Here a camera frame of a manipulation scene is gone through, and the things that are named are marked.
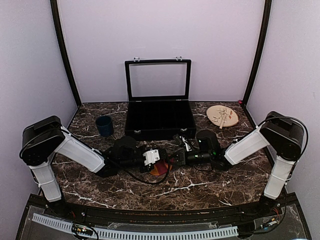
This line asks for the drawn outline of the black storage box with lid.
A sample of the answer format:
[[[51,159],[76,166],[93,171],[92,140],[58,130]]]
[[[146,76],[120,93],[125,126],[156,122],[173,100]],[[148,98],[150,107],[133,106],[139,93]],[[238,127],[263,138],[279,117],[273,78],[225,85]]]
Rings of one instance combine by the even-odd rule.
[[[137,141],[195,138],[189,102],[192,61],[175,59],[124,62],[128,107],[124,133]]]

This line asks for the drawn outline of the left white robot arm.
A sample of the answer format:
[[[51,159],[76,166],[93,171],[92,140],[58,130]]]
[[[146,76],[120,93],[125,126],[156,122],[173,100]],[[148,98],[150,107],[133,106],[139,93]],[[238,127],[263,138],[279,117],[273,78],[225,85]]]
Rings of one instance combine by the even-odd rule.
[[[106,151],[99,151],[69,132],[55,115],[32,124],[23,130],[19,157],[30,168],[45,199],[51,203],[51,210],[60,218],[67,218],[71,208],[63,201],[63,192],[52,170],[49,161],[52,154],[63,155],[101,178],[115,176],[119,171],[129,173],[132,168],[149,173],[159,161],[170,163],[164,149],[137,147],[130,136],[117,139]]]

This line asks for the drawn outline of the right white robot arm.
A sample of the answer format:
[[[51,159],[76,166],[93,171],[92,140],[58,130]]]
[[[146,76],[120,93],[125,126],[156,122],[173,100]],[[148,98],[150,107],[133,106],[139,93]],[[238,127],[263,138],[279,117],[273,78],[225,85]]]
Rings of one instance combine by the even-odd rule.
[[[302,121],[271,111],[255,129],[241,139],[235,139],[226,148],[221,148],[217,135],[206,129],[196,135],[197,149],[181,135],[176,134],[173,139],[184,148],[175,158],[179,164],[210,164],[213,170],[220,171],[227,171],[259,150],[272,147],[276,152],[276,160],[262,194],[263,200],[255,205],[255,213],[266,217],[274,210],[273,200],[279,197],[304,154],[309,142],[309,132]]]

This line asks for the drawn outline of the maroon orange purple sock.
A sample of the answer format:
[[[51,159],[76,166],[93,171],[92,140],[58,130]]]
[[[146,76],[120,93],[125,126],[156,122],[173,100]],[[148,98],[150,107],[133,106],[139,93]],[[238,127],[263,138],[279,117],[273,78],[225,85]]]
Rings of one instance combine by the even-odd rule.
[[[157,161],[154,165],[154,169],[152,169],[149,173],[153,176],[159,177],[165,175],[168,170],[171,170],[172,166],[173,165],[171,161],[170,164],[165,161]]]

